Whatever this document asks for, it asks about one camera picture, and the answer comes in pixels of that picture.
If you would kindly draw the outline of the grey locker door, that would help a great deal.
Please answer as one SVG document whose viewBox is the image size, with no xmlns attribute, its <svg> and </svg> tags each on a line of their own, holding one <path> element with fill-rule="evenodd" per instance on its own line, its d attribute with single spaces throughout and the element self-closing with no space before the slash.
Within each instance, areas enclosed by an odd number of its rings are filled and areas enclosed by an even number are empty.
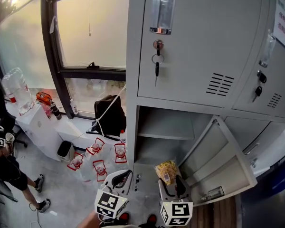
<svg viewBox="0 0 285 228">
<path fill-rule="evenodd" d="M 179 169 L 195 207 L 230 198 L 257 184 L 235 137 L 216 115 L 182 159 Z"/>
</svg>

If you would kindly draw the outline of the pink patterned bag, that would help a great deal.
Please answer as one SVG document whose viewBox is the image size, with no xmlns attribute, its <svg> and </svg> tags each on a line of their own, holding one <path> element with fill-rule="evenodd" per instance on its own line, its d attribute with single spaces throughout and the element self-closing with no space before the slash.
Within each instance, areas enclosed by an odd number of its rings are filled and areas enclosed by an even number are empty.
<svg viewBox="0 0 285 228">
<path fill-rule="evenodd" d="M 42 103 L 41 106 L 42 106 L 42 109 L 44 110 L 46 116 L 48 117 L 48 119 L 50 119 L 52 116 L 52 110 L 51 110 L 50 106 L 48 106 L 44 103 Z"/>
</svg>

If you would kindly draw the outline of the small black waste bin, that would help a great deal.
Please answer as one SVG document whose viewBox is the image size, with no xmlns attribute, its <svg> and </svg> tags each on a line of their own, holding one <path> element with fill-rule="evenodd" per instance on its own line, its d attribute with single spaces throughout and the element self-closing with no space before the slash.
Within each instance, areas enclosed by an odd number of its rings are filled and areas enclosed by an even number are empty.
<svg viewBox="0 0 285 228">
<path fill-rule="evenodd" d="M 62 161 L 70 162 L 74 158 L 75 149 L 69 141 L 63 141 L 57 151 Z"/>
</svg>

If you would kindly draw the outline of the black backpack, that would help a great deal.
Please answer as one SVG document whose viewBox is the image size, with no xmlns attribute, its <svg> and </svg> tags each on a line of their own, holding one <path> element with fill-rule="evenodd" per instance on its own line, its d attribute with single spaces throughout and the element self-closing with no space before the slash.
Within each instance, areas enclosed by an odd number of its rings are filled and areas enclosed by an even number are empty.
<svg viewBox="0 0 285 228">
<path fill-rule="evenodd" d="M 110 135 L 120 138 L 121 130 L 126 129 L 126 116 L 118 95 L 108 95 L 94 103 L 95 122 L 91 132 L 98 132 L 103 137 Z"/>
</svg>

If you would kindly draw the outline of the small clear plastic bottle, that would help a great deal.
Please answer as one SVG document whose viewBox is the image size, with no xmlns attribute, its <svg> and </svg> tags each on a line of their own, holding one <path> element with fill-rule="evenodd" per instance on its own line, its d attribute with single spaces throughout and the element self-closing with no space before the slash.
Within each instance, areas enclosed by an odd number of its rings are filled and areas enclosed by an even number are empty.
<svg viewBox="0 0 285 228">
<path fill-rule="evenodd" d="M 73 110 L 73 113 L 75 115 L 77 115 L 79 113 L 78 109 L 77 109 L 77 105 L 75 104 L 74 100 L 73 99 L 70 99 L 70 105 L 71 105 L 71 108 Z"/>
</svg>

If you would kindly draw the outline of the blue box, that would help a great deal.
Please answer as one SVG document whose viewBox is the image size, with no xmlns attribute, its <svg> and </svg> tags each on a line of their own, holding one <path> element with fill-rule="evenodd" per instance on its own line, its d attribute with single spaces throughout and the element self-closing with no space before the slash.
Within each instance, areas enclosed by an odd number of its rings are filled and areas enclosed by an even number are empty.
<svg viewBox="0 0 285 228">
<path fill-rule="evenodd" d="M 272 194 L 278 194 L 285 190 L 285 162 L 279 166 L 270 179 Z"/>
</svg>

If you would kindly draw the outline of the orange bag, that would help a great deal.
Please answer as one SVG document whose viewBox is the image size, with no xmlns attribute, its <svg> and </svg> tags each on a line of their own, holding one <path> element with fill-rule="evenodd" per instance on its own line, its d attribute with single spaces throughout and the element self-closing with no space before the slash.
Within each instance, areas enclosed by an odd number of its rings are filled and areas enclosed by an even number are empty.
<svg viewBox="0 0 285 228">
<path fill-rule="evenodd" d="M 49 94 L 42 91 L 36 93 L 36 100 L 48 106 L 50 106 L 53 102 L 52 97 Z"/>
</svg>

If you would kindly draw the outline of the white water dispenser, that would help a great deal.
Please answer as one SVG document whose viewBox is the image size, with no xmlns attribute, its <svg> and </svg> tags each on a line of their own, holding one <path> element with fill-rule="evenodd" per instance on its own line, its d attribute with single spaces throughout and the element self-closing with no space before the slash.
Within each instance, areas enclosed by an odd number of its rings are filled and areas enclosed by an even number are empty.
<svg viewBox="0 0 285 228">
<path fill-rule="evenodd" d="M 40 105 L 35 105 L 24 115 L 16 117 L 27 137 L 49 158 L 61 161 L 57 154 L 62 138 Z"/>
</svg>

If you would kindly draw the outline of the black tumbler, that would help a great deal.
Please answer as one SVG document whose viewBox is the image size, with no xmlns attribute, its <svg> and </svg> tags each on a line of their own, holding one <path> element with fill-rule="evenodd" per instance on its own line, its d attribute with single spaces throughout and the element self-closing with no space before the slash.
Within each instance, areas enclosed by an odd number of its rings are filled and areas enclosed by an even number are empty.
<svg viewBox="0 0 285 228">
<path fill-rule="evenodd" d="M 50 108 L 51 108 L 51 111 L 52 113 L 54 114 L 54 116 L 60 120 L 61 119 L 61 113 L 59 111 L 59 109 L 57 108 L 56 106 L 56 103 L 55 102 L 52 102 L 51 105 L 50 105 Z"/>
</svg>

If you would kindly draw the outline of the white window sill ledge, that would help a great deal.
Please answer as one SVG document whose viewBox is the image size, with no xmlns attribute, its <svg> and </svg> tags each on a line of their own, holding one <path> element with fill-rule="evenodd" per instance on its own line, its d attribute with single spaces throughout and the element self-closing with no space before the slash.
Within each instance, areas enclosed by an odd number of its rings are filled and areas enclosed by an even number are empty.
<svg viewBox="0 0 285 228">
<path fill-rule="evenodd" d="M 98 134 L 98 132 L 86 133 L 90 131 L 93 122 L 94 120 L 77 117 L 69 119 L 63 115 L 60 120 L 55 120 L 53 124 L 62 140 L 71 142 L 78 149 L 91 147 L 95 143 L 96 138 L 101 139 L 106 144 L 121 143 L 119 137 L 110 135 L 111 138 L 107 138 Z"/>
</svg>

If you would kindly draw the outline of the small cabinet key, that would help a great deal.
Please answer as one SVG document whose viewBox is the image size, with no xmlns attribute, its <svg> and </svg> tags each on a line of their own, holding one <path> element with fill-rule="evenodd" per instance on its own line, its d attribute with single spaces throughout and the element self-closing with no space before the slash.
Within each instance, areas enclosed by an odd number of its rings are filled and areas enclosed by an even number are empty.
<svg viewBox="0 0 285 228">
<path fill-rule="evenodd" d="M 134 191 L 137 192 L 141 188 L 141 174 L 137 174 L 134 182 Z"/>
</svg>

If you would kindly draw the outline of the large clear water bottle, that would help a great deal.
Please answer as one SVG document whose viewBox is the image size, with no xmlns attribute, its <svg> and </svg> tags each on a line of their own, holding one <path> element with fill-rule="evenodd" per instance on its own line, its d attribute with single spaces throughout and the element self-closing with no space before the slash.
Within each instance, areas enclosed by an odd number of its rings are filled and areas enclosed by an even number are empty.
<svg viewBox="0 0 285 228">
<path fill-rule="evenodd" d="M 6 96 L 16 106 L 19 115 L 26 114 L 34 106 L 34 100 L 19 67 L 10 70 L 2 79 Z"/>
</svg>

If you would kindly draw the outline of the grey metal locker cabinet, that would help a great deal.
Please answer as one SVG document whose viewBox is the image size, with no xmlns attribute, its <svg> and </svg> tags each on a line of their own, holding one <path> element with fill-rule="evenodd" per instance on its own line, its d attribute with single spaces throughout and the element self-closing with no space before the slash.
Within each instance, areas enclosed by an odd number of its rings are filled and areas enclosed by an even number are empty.
<svg viewBox="0 0 285 228">
<path fill-rule="evenodd" d="M 142 176 L 138 192 L 159 192 L 155 165 L 179 166 L 214 115 L 243 153 L 270 122 L 285 123 L 275 10 L 276 0 L 129 0 L 127 144 L 134 182 Z M 164 62 L 154 86 L 158 39 Z M 252 102 L 258 70 L 267 82 Z"/>
</svg>

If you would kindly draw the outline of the wooden slat platform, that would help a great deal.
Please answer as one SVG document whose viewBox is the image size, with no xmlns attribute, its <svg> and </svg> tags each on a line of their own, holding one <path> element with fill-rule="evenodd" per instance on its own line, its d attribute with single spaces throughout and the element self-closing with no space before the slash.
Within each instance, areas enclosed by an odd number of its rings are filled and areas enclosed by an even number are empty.
<svg viewBox="0 0 285 228">
<path fill-rule="evenodd" d="M 235 198 L 194 207 L 190 228 L 237 228 Z"/>
</svg>

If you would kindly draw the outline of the yellow snack packet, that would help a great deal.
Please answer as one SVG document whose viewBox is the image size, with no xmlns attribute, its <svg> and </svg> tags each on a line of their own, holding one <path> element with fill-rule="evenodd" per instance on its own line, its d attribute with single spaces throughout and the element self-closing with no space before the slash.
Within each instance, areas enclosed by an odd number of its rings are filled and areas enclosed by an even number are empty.
<svg viewBox="0 0 285 228">
<path fill-rule="evenodd" d="M 176 175 L 179 173 L 179 169 L 175 160 L 168 160 L 155 166 L 155 172 L 158 177 L 162 179 L 168 186 L 175 183 Z"/>
</svg>

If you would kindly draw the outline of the person's left forearm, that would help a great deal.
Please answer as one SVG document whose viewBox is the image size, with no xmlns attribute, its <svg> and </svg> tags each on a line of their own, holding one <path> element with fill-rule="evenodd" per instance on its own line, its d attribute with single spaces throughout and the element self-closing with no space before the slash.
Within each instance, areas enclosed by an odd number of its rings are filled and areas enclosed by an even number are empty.
<svg viewBox="0 0 285 228">
<path fill-rule="evenodd" d="M 92 211 L 76 228 L 99 228 L 100 224 L 101 221 L 98 218 L 98 214 Z"/>
</svg>

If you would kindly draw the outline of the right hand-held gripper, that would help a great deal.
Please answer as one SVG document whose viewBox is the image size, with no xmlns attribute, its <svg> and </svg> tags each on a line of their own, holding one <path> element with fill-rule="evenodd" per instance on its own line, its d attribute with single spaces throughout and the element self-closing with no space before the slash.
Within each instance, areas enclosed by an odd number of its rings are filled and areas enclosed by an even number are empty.
<svg viewBox="0 0 285 228">
<path fill-rule="evenodd" d="M 175 199 L 175 195 L 168 192 L 166 183 L 162 178 L 159 178 L 158 184 L 161 197 L 160 214 L 164 224 L 166 226 L 186 226 L 193 214 L 189 185 L 177 174 L 176 193 L 180 199 Z"/>
</svg>

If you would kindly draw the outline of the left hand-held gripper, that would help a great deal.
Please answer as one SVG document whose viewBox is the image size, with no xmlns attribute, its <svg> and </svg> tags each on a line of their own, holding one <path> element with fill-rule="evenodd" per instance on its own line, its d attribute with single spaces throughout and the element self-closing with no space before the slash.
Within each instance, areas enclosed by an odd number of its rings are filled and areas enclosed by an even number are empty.
<svg viewBox="0 0 285 228">
<path fill-rule="evenodd" d="M 107 176 L 105 185 L 98 189 L 95 198 L 95 212 L 99 218 L 115 219 L 121 214 L 129 202 L 125 196 L 129 193 L 132 179 L 131 170 L 119 170 Z"/>
</svg>

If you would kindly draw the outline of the white counter unit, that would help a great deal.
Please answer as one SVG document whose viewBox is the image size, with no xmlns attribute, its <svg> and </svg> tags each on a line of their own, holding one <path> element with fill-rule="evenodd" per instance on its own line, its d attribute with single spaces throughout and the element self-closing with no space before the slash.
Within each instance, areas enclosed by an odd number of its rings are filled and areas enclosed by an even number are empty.
<svg viewBox="0 0 285 228">
<path fill-rule="evenodd" d="M 285 123 L 270 122 L 244 154 L 255 177 L 268 171 L 285 157 Z"/>
</svg>

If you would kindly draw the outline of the black window frame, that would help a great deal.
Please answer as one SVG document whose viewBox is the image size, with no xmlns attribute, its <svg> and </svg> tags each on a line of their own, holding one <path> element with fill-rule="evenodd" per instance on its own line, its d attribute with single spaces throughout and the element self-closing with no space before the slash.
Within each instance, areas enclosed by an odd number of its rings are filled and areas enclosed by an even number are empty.
<svg viewBox="0 0 285 228">
<path fill-rule="evenodd" d="M 69 118 L 94 117 L 94 103 L 126 106 L 129 0 L 0 0 L 0 76 L 19 67 L 30 91 L 53 97 Z M 87 69 L 95 62 L 100 68 Z"/>
</svg>

